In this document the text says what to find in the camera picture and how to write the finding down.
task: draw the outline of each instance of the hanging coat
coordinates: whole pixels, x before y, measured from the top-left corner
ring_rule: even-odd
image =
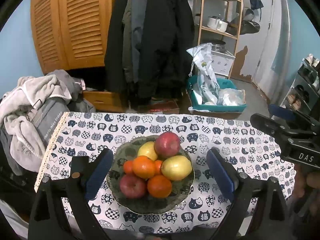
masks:
[[[192,57],[194,22],[188,0],[148,0],[139,62],[140,98],[184,87]]]
[[[106,68],[106,90],[124,92],[126,80],[122,67],[123,32],[122,19],[128,0],[115,0],[108,30],[107,50],[104,57]]]
[[[143,23],[146,14],[147,0],[132,0],[131,30],[132,30],[132,65],[133,81],[138,82],[139,58]]]
[[[122,51],[122,67],[127,83],[133,82],[133,67],[132,67],[132,47],[131,47],[131,8],[132,0],[128,0],[124,11],[122,24],[123,31],[123,51]]]

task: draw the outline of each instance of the cooking pot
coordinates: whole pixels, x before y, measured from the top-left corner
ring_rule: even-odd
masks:
[[[208,17],[208,27],[220,32],[225,32],[228,27],[228,23],[223,21],[217,16]]]
[[[217,51],[217,52],[222,52],[225,53],[226,48],[225,45],[226,43],[221,40],[216,40],[216,39],[203,39],[203,43],[211,43],[212,48],[211,51]]]

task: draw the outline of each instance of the yellow apple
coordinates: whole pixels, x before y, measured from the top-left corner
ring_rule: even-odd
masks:
[[[158,159],[158,155],[156,154],[154,145],[155,145],[155,142],[146,142],[138,150],[138,156],[145,155],[153,161]]]
[[[162,174],[170,180],[182,180],[191,171],[191,162],[182,155],[175,155],[166,159],[161,166]]]

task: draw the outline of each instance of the blue gripper pad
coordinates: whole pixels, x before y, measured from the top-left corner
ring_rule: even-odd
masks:
[[[235,185],[221,165],[220,161],[214,155],[213,151],[216,150],[211,149],[207,153],[207,165],[209,166],[210,172],[216,180],[222,195],[232,202],[234,198],[233,192],[235,190]]]
[[[280,118],[287,120],[287,121],[294,122],[296,119],[292,110],[283,108],[281,106],[271,104],[268,106],[268,111],[270,114],[275,115],[277,117],[280,117]]]
[[[98,193],[101,184],[112,166],[113,152],[110,149],[104,149],[94,162],[97,162],[97,165],[84,185],[84,198],[86,201],[94,198]]]

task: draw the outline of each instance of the plastic bag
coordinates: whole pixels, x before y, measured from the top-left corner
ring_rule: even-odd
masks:
[[[241,106],[245,104],[244,90],[232,88],[221,89],[219,92],[218,105],[222,106]]]
[[[204,99],[204,103],[209,102],[212,105],[216,105],[220,86],[218,85],[216,75],[214,74],[211,65],[211,49],[212,44],[205,43],[188,49],[187,52],[193,57],[193,63],[198,69],[197,84],[201,91],[202,98]]]

